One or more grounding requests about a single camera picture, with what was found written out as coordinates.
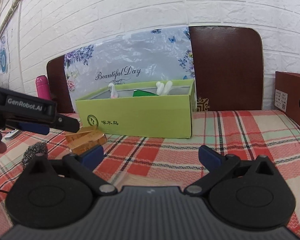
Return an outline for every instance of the finger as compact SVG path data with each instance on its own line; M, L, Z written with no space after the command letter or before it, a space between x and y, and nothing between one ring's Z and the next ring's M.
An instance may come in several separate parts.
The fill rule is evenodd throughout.
M0 142L0 153L4 153L7 150L7 146L5 143Z

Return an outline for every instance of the label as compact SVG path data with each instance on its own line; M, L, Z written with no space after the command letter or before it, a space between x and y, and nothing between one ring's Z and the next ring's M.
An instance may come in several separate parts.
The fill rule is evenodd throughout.
M141 69L134 69L132 66L126 66L126 67L122 68L121 71L119 69L117 69L116 71L112 71L112 73L106 73L105 75L103 75L101 73L101 71L99 71L96 74L96 80L105 79L105 78L114 78L114 80L112 80L111 82L115 83L117 77L120 77L122 75L124 75L124 76L130 75L130 74L135 74L138 77L140 72L141 72Z
M91 126L99 125L98 119L92 114L88 115L87 120Z
M285 112L287 109L287 101L288 94L276 89L274 95L274 105Z
M33 101L24 100L22 98L7 96L6 106L17 106L23 109L31 109L42 112L43 104L34 103Z

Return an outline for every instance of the blue gripper pad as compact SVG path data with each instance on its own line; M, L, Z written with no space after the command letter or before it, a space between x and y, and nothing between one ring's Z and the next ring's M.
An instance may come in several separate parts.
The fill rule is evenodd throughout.
M50 132L50 128L46 125L41 125L38 123L26 123L26 122L19 122L19 130L22 131L29 131L39 134L47 135Z
M213 171L218 168L226 158L215 152L206 145L201 145L199 148L199 161L208 171Z
M103 161L103 147L96 145L79 156L79 162L93 171Z

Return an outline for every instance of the gray textured surface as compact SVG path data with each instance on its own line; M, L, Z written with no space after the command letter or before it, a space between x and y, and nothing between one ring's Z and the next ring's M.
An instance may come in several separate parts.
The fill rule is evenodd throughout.
M291 240L285 228L246 232L217 220L200 198L178 187L125 187L102 197L82 220L64 228L35 230L16 226L3 240Z

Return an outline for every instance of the white brick wall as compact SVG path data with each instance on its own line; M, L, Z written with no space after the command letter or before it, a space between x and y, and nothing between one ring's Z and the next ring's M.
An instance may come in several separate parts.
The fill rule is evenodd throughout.
M35 77L46 74L55 57L119 33L181 24L250 27L260 34L265 109L273 104L274 72L300 73L300 0L23 0L22 76L12 70L10 79L22 78L25 92L35 94Z
M9 89L24 93L24 86L20 71L20 60L19 60L19 46L18 46L18 21L19 18L19 7L12 14L11 20L8 22L6 30L3 35L6 35L10 60L10 73L9 73Z

